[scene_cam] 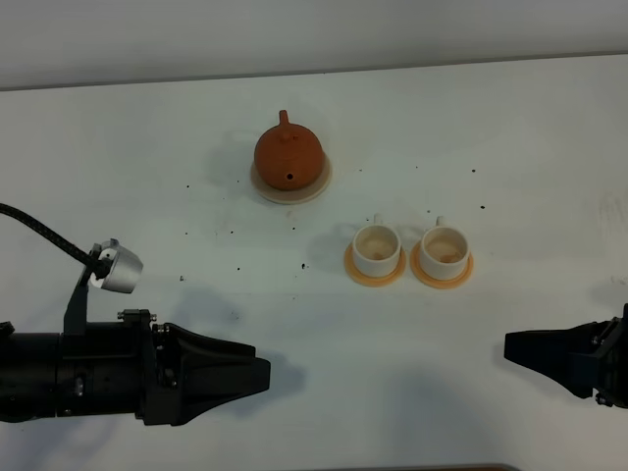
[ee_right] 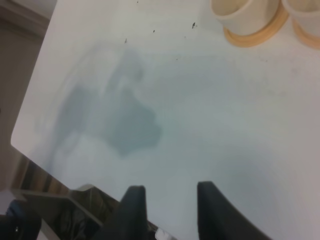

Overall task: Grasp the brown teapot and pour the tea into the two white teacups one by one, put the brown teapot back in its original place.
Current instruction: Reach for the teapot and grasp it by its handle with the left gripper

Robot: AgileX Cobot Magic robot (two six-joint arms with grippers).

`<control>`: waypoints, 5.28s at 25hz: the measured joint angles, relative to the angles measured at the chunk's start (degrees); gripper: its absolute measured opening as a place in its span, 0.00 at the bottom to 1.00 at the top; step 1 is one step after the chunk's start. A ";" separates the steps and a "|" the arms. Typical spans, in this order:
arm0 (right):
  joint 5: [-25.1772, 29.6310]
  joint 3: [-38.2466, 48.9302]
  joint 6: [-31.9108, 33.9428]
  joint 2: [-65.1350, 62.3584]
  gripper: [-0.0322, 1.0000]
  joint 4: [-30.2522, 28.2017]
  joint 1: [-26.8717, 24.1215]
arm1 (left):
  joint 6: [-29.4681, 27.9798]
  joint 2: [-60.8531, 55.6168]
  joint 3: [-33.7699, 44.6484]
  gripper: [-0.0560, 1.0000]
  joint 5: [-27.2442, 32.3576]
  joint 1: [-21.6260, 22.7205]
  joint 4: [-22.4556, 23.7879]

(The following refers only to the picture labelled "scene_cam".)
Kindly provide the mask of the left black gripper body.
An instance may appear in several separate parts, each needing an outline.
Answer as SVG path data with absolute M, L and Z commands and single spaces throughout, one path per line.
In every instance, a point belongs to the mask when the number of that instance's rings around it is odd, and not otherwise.
M 125 310 L 116 322 L 88 323 L 59 343 L 60 417 L 132 414 L 149 425 L 182 422 L 182 348 L 147 310 Z

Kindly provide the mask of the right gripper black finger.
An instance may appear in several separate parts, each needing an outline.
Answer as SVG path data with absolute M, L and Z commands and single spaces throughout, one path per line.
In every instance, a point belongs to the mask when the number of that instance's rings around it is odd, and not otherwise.
M 508 333 L 503 357 L 539 373 L 576 397 L 592 397 L 595 381 L 585 356 L 597 347 L 593 340 L 607 322 L 592 322 L 564 330 L 532 330 Z

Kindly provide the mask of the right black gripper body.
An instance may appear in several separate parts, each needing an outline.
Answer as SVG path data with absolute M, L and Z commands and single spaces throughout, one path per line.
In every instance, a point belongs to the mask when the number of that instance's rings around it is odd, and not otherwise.
M 627 407 L 627 305 L 621 317 L 596 324 L 593 338 L 595 401 L 607 407 Z

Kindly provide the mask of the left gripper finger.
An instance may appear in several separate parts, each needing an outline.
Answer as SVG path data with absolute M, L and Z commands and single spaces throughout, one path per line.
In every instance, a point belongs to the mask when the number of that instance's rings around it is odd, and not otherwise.
M 247 344 L 205 337 L 172 323 L 164 325 L 166 366 L 252 364 L 256 349 Z
M 263 393 L 270 388 L 270 379 L 271 363 L 262 358 L 188 370 L 180 381 L 179 421 L 190 422 L 220 405 Z

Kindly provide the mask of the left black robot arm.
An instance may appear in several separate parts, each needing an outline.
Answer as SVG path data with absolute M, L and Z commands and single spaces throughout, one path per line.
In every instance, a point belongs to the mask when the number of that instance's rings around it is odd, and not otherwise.
M 1 419 L 133 414 L 182 426 L 270 388 L 271 364 L 251 345 L 158 324 L 147 310 L 87 324 L 80 335 L 1 334 Z

